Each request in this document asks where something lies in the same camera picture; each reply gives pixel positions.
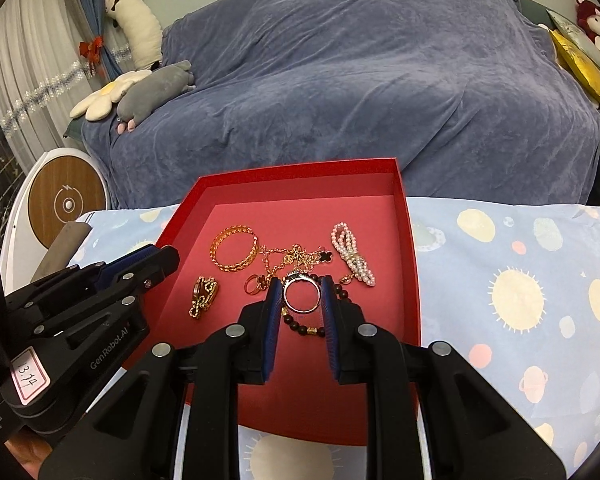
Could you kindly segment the person's left hand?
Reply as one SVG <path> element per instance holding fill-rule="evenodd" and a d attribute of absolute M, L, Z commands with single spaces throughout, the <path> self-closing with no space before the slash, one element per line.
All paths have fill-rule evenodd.
<path fill-rule="evenodd" d="M 53 452 L 52 446 L 46 440 L 26 427 L 7 439 L 5 445 L 33 479 L 38 478 L 42 463 Z"/>

